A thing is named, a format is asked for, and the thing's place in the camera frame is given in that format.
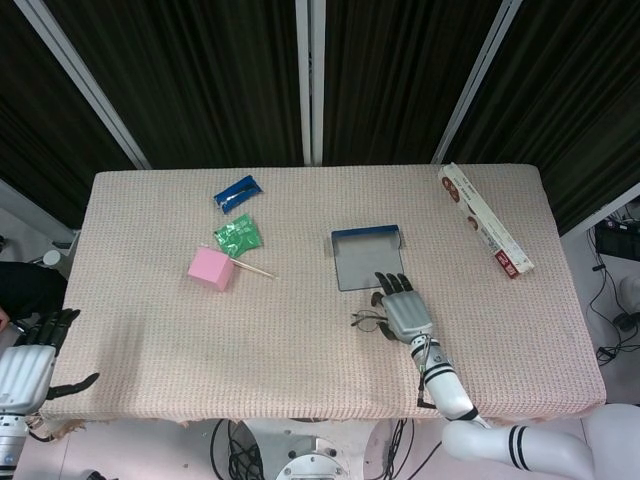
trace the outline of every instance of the silver robotic hand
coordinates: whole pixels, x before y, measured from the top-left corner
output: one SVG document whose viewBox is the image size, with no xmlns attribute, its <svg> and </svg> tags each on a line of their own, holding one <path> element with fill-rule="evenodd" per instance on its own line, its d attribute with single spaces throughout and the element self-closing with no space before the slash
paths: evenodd
<svg viewBox="0 0 640 480">
<path fill-rule="evenodd" d="M 22 332 L 0 357 L 0 479 L 13 478 L 29 429 L 25 416 L 46 400 L 89 388 L 99 374 L 75 385 L 50 388 L 56 357 L 80 310 L 62 310 Z"/>
<path fill-rule="evenodd" d="M 488 427 L 469 399 L 440 342 L 431 335 L 433 322 L 420 294 L 402 274 L 376 272 L 376 277 L 386 296 L 374 293 L 371 303 L 382 305 L 387 312 L 388 325 L 380 325 L 385 336 L 411 347 L 411 357 L 420 372 L 418 406 L 435 408 L 449 420 L 468 420 Z M 425 389 L 433 404 L 424 401 Z"/>
</svg>

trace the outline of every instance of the robotic hand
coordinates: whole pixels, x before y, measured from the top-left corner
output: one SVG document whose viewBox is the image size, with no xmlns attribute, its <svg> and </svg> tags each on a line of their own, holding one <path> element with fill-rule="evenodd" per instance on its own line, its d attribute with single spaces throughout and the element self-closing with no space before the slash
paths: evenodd
<svg viewBox="0 0 640 480">
<path fill-rule="evenodd" d="M 451 421 L 442 435 L 442 445 L 451 456 L 593 480 L 593 454 L 578 438 L 518 425 L 491 428 L 469 399 L 440 342 L 433 338 L 433 322 L 420 294 L 402 274 L 376 272 L 376 277 L 386 296 L 374 293 L 371 305 L 382 306 L 388 318 L 388 324 L 379 323 L 380 329 L 387 338 L 411 346 L 411 357 L 420 372 L 418 406 L 435 408 Z M 424 401 L 425 389 L 433 404 Z"/>
<path fill-rule="evenodd" d="M 81 392 L 98 379 L 94 373 L 78 384 L 49 388 L 56 357 L 79 314 L 67 309 L 43 317 L 0 358 L 0 478 L 13 477 L 29 433 L 25 416 L 45 400 Z"/>
</svg>

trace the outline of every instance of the green packet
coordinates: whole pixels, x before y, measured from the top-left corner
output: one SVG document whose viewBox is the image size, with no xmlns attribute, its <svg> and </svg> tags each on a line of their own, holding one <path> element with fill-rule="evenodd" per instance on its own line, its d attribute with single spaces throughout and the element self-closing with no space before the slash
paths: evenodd
<svg viewBox="0 0 640 480">
<path fill-rule="evenodd" d="M 262 245 L 260 232 L 246 213 L 216 230 L 214 235 L 222 251 L 231 258 L 238 258 L 247 250 Z"/>
</svg>

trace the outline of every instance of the white cardboard box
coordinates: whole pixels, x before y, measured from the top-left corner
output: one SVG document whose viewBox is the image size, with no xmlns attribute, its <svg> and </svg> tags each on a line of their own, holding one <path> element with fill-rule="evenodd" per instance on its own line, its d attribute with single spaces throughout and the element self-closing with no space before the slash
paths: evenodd
<svg viewBox="0 0 640 480">
<path fill-rule="evenodd" d="M 533 268 L 531 260 L 455 163 L 443 166 L 438 178 L 509 278 Z"/>
</svg>

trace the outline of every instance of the blue packet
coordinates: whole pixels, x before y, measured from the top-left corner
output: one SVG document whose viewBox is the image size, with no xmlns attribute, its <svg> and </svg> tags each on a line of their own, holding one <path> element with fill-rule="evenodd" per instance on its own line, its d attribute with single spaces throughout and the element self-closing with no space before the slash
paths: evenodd
<svg viewBox="0 0 640 480">
<path fill-rule="evenodd" d="M 253 177 L 251 175 L 247 175 L 239 182 L 234 183 L 229 188 L 223 190 L 217 195 L 214 195 L 213 200 L 218 204 L 218 207 L 227 214 L 245 200 L 248 200 L 255 194 L 261 192 L 262 189 L 258 186 Z"/>
</svg>

